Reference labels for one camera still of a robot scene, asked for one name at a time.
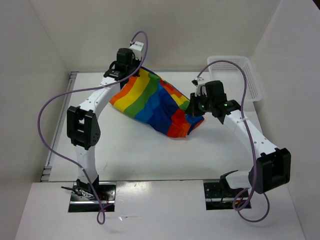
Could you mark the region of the rainbow striped shorts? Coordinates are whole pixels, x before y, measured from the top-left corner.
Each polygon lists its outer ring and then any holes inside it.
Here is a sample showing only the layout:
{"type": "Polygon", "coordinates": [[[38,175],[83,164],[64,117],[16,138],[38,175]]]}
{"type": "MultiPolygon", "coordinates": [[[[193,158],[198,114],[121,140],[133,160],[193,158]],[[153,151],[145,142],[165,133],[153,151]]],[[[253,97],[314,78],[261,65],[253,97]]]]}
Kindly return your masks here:
{"type": "Polygon", "coordinates": [[[169,82],[140,68],[109,103],[124,115],[170,138],[186,138],[204,121],[186,113],[190,100],[169,82]]]}

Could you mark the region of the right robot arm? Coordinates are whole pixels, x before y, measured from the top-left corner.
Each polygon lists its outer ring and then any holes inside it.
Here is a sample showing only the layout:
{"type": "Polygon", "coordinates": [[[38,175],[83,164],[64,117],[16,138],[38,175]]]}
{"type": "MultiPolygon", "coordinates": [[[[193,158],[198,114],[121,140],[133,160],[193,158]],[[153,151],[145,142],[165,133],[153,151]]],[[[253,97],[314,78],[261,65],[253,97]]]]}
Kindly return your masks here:
{"type": "Polygon", "coordinates": [[[241,112],[241,105],[236,100],[227,99],[221,81],[205,82],[197,77],[192,83],[196,90],[190,94],[186,113],[194,117],[211,113],[255,157],[251,170],[233,170],[220,176],[220,193],[230,197],[237,189],[252,188],[263,194],[287,184],[291,174],[291,153],[270,142],[241,112]]]}

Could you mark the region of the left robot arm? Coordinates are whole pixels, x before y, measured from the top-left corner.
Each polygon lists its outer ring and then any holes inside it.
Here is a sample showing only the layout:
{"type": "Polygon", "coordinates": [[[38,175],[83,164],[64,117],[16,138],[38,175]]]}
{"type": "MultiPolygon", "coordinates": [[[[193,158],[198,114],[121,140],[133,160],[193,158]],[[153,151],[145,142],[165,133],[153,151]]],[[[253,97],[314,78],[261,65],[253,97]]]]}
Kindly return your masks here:
{"type": "Polygon", "coordinates": [[[78,176],[74,191],[89,200],[100,194],[99,175],[95,163],[95,146],[101,137],[98,118],[109,101],[120,92],[125,82],[120,80],[139,73],[140,64],[145,55],[143,47],[120,48],[116,60],[104,73],[95,90],[79,106],[70,106],[67,110],[67,136],[74,146],[78,176]]]}

